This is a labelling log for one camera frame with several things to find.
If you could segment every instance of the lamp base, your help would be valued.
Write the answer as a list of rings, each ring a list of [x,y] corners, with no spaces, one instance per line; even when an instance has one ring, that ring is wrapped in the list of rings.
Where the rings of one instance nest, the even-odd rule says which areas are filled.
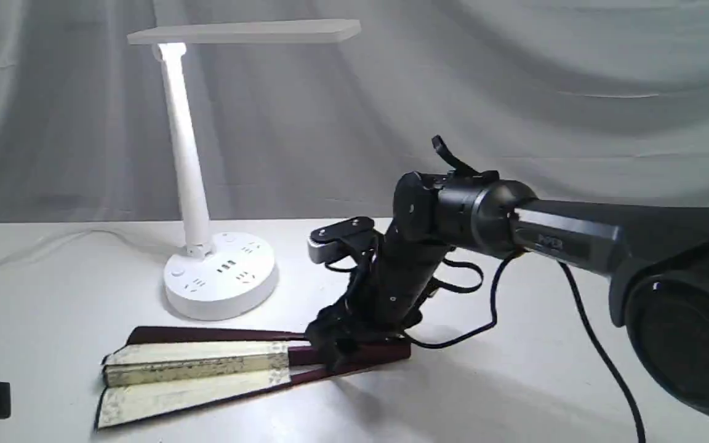
[[[275,253],[248,233],[213,236],[204,258],[175,254],[163,269],[166,298],[180,314],[197,320],[224,320],[255,308],[278,284]]]

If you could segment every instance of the white table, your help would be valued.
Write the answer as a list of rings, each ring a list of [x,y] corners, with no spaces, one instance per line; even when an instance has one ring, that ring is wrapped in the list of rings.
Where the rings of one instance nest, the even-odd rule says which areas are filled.
[[[163,258],[104,234],[65,244],[34,263],[0,269],[0,381],[12,389],[12,417],[0,421],[0,441],[635,441],[628,406],[583,333],[563,273],[535,255],[507,268],[498,295],[500,324],[461,345],[416,348],[409,361],[369,373],[93,431],[100,360],[135,326],[302,331],[346,284],[346,275],[306,257],[310,230],[330,222],[214,222],[219,231],[263,236],[281,267],[278,289],[264,305],[225,322],[193,322],[166,311]],[[181,244],[179,222],[105,225]],[[0,225],[0,257],[40,236],[83,226]],[[456,256],[473,259],[487,274],[498,264],[465,252]],[[625,331],[609,322],[607,281],[575,274],[596,333],[638,399],[648,441],[709,441],[709,418],[664,393],[633,356]],[[437,275],[459,284],[475,281],[466,270],[442,269]],[[423,311],[415,334],[427,340],[489,320],[485,290],[441,292]]]

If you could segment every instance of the gray fabric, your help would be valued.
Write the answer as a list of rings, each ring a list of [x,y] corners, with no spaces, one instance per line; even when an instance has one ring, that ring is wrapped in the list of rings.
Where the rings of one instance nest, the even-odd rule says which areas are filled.
[[[321,17],[363,33],[189,47],[213,218],[388,215],[401,174],[445,171],[434,134],[544,197],[709,205],[709,2],[0,0],[0,222],[178,218],[126,34]]]

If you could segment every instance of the robotic arm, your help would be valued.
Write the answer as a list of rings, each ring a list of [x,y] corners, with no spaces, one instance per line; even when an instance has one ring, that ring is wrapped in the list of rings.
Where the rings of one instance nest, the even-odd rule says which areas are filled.
[[[425,300],[451,288],[433,275],[456,247],[501,259],[537,252],[610,278],[611,320],[639,360],[709,415],[709,208],[542,200],[496,171],[478,173],[439,135],[433,143],[453,171],[401,177],[385,234],[365,217],[311,233],[315,263],[357,263],[345,294],[306,330],[329,367],[359,344],[405,339]]]

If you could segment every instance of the desk lamp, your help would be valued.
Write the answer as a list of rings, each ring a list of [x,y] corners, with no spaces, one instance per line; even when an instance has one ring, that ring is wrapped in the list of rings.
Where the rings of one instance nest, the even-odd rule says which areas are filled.
[[[248,233],[211,233],[199,153],[181,58],[186,43],[332,43],[360,33],[358,20],[211,23],[159,26],[127,36],[151,45],[161,62],[174,168],[185,228],[185,250],[163,270],[166,297],[180,314],[199,320],[236,317],[270,296],[278,283],[275,255]]]

